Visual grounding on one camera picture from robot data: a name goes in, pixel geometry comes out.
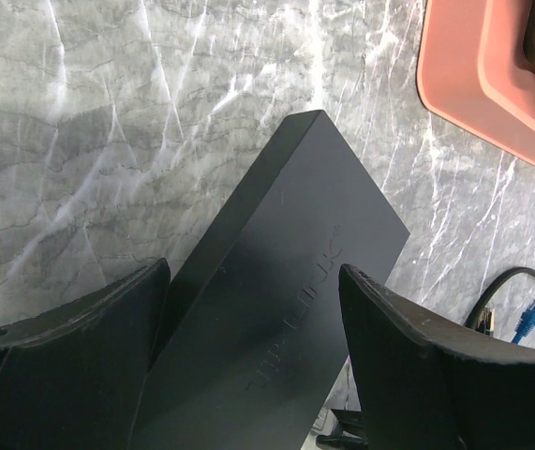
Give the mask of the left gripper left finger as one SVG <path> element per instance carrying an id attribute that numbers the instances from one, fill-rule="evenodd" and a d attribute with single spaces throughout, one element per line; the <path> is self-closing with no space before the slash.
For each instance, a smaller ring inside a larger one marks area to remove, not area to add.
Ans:
<path id="1" fill-rule="evenodd" d="M 0 449 L 126 449 L 171 281 L 159 259 L 0 326 Z"/>

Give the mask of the black network switch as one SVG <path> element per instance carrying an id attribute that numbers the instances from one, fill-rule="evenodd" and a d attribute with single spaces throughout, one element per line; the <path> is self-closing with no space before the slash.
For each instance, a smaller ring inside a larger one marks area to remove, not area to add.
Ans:
<path id="1" fill-rule="evenodd" d="M 131 445 L 298 449 L 348 347 L 338 273 L 409 231 L 322 110 L 287 116 L 173 278 Z"/>

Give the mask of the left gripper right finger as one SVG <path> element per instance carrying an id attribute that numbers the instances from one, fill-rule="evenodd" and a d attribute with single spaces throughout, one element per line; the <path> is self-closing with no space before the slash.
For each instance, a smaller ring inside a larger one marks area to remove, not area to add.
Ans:
<path id="1" fill-rule="evenodd" d="M 339 301 L 371 449 L 535 449 L 535 349 L 482 335 L 344 264 Z"/>

